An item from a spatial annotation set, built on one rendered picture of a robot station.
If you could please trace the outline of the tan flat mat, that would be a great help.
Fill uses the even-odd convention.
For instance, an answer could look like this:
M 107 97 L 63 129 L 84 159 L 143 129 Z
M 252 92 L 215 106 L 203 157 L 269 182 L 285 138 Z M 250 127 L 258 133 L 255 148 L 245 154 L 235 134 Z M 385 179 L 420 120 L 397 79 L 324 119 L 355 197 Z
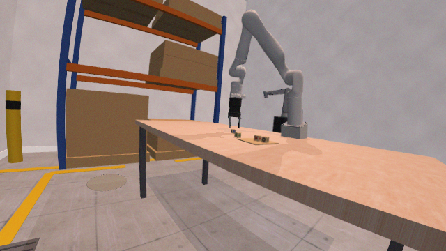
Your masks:
M 253 145 L 266 145 L 268 143 L 278 144 L 277 142 L 272 142 L 272 141 L 269 141 L 268 143 L 261 142 L 261 141 L 254 141 L 254 138 L 236 138 L 236 139 L 243 141 L 243 142 L 253 144 Z

